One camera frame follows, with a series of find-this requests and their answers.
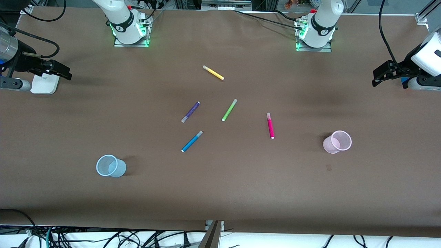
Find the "purple marker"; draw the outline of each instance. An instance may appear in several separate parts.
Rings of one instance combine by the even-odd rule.
[[[191,107],[191,109],[188,111],[188,113],[184,116],[184,118],[182,118],[181,122],[184,123],[188,117],[190,117],[190,115],[199,107],[199,104],[201,104],[200,102],[196,102],[193,107]]]

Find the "cup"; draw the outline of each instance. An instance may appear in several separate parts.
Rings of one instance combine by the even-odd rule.
[[[345,131],[335,131],[323,141],[323,148],[331,154],[347,150],[351,145],[352,139]]]
[[[126,163],[113,155],[104,155],[98,159],[97,172],[103,177],[120,177],[126,172]]]

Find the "blue marker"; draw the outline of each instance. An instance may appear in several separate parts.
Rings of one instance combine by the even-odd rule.
[[[188,143],[187,143],[187,145],[185,145],[184,147],[182,147],[182,152],[185,152],[185,151],[187,151],[187,149],[189,148],[189,147],[191,147],[191,145],[193,145],[193,143],[196,141],[196,140],[198,140],[198,138],[199,138],[199,136],[201,136],[202,135],[202,131],[199,131],[199,133],[198,134],[196,134],[196,136],[195,137],[193,137]]]
[[[201,104],[200,102],[196,102],[193,107],[191,107],[191,109],[188,111],[188,113],[184,116],[184,118],[182,118],[181,122],[184,123],[188,117],[190,117],[190,115],[199,107],[199,104]]]

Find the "teal cable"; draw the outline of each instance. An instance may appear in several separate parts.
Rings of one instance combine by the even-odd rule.
[[[52,227],[49,228],[48,232],[46,233],[46,248],[49,248],[49,234],[51,233]]]

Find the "marker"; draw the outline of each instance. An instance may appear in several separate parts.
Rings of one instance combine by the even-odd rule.
[[[266,119],[268,120],[269,136],[274,139],[273,123],[271,122],[271,115],[269,115],[269,113],[266,113]]]
[[[184,123],[188,117],[190,117],[190,115],[199,107],[199,104],[201,104],[200,102],[196,102],[193,107],[191,107],[191,109],[187,112],[187,114],[184,116],[184,118],[182,118],[181,122]]]
[[[210,68],[208,68],[206,66],[203,66],[203,68],[206,69],[209,73],[211,73],[211,74],[215,75],[216,77],[218,77],[220,80],[224,80],[224,77],[219,75],[219,73],[213,71],[212,69],[210,69]]]
[[[198,134],[196,134],[196,136],[195,137],[193,137],[188,143],[187,143],[187,145],[185,145],[184,147],[182,147],[182,152],[185,152],[185,151],[187,151],[187,149],[189,148],[189,147],[191,147],[191,145],[193,145],[193,143],[196,141],[196,140],[198,140],[198,138],[199,138],[199,136],[201,136],[202,135],[202,131],[199,131],[199,133]]]
[[[228,115],[230,114],[231,110],[233,110],[234,105],[236,105],[236,103],[237,103],[237,99],[234,99],[233,103],[230,105],[227,112],[224,114],[224,117],[222,117],[222,121],[225,121],[227,119]]]

